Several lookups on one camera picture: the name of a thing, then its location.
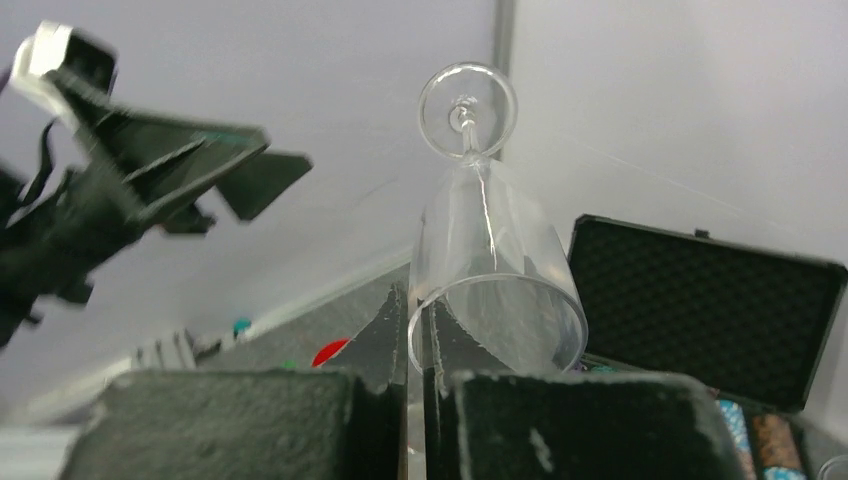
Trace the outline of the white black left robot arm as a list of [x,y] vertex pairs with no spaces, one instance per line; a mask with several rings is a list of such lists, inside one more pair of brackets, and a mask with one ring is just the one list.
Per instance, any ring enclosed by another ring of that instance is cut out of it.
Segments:
[[217,190],[234,216],[254,220],[312,167],[303,153],[272,152],[257,127],[94,111],[77,141],[89,164],[1,232],[1,340],[36,325],[36,300],[83,305],[89,274],[152,228],[202,236],[215,225],[197,205]]

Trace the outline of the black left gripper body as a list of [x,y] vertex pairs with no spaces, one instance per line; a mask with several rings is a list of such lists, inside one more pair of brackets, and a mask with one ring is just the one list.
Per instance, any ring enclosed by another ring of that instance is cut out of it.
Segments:
[[149,230],[204,235],[215,223],[193,203],[166,219],[130,219],[135,196],[114,158],[70,170],[46,200],[1,233],[1,309],[29,312],[41,296],[88,302],[90,273]]

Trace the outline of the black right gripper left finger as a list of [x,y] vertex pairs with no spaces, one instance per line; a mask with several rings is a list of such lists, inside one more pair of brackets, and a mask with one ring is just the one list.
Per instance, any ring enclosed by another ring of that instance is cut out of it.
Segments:
[[118,376],[64,479],[402,479],[407,294],[310,369],[140,370]]

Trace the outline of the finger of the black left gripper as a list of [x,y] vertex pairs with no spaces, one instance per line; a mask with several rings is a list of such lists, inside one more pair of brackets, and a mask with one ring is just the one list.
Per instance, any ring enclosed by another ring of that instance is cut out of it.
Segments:
[[265,152],[227,174],[216,189],[239,220],[252,221],[312,167],[305,154]]
[[135,196],[130,219],[168,218],[270,145],[257,126],[138,112],[106,114],[99,134]]

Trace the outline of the clear wine glass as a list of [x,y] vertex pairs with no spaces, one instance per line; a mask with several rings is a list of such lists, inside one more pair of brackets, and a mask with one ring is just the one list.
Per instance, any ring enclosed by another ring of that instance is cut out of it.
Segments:
[[408,352],[418,373],[559,374],[587,346],[560,237],[496,159],[517,114],[509,79],[481,63],[449,65],[421,92],[420,131],[450,166],[423,209],[410,265]]

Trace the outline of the red plastic wine glass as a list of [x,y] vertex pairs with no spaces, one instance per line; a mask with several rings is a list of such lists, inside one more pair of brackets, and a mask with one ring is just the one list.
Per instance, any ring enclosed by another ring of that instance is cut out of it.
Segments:
[[324,363],[326,363],[335,355],[337,355],[342,349],[344,349],[349,341],[349,338],[340,338],[325,344],[313,356],[311,367],[318,368],[322,366]]

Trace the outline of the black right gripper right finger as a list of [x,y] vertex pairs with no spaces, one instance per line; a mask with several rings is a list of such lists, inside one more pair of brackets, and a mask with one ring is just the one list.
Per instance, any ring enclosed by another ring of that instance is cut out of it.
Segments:
[[431,479],[740,479],[707,388],[663,372],[498,370],[447,309],[421,312]]

